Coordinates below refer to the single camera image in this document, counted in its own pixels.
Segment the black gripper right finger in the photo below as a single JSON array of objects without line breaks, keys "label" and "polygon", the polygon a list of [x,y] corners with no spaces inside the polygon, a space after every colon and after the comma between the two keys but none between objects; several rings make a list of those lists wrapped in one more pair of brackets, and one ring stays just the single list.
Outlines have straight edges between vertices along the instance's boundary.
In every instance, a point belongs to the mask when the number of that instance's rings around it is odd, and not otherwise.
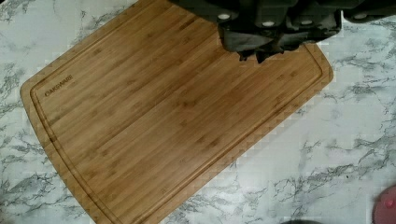
[{"label": "black gripper right finger", "polygon": [[342,29],[340,18],[327,18],[319,25],[302,29],[294,33],[280,33],[271,42],[255,49],[258,63],[285,51],[294,51],[304,44],[315,44],[338,34]]}]

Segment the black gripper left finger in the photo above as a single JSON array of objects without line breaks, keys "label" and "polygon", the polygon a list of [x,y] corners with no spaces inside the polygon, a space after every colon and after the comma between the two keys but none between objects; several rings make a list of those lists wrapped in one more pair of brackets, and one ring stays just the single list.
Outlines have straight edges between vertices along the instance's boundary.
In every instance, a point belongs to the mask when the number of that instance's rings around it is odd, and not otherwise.
[{"label": "black gripper left finger", "polygon": [[223,48],[239,55],[239,61],[246,61],[250,56],[255,56],[258,62],[264,62],[273,56],[272,38],[262,35],[245,34],[228,30],[218,26],[219,39]]}]

